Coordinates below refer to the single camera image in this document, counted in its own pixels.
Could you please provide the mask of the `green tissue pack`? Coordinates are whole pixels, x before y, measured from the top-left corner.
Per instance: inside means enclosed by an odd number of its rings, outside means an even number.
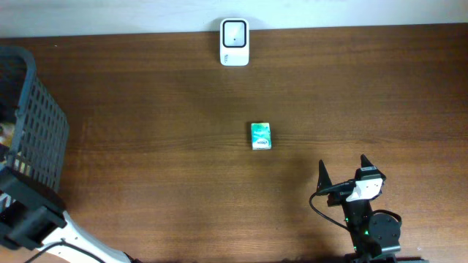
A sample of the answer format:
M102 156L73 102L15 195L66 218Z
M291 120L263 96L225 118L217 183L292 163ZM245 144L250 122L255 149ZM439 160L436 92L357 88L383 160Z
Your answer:
M269 123L252 123L251 136L253 150L270 150L272 148Z

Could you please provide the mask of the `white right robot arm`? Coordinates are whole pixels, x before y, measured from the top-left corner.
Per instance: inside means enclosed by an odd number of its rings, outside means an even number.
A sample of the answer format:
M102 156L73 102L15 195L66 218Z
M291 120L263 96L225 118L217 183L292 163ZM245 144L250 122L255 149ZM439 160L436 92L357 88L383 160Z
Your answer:
M346 230L351 237L354 252L344 256L345 262L424 262L420 257L399 258L401 251L402 217L389 210L373 210L371 201L382 194L386 176L365 155L352 179L333 184L324 161L318 163L317 190L309 197L311 209L325 220ZM326 196L327 206L340 206L344 212L341 224L320 212L313 199Z

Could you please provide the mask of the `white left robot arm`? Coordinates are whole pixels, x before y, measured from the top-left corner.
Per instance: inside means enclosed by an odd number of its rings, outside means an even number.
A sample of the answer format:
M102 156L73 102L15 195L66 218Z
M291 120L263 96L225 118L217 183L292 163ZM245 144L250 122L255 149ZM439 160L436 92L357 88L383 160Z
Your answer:
M11 167L1 168L1 192L13 199L1 211L1 246L37 249L29 262L46 253L77 263L139 261L83 230L54 190Z

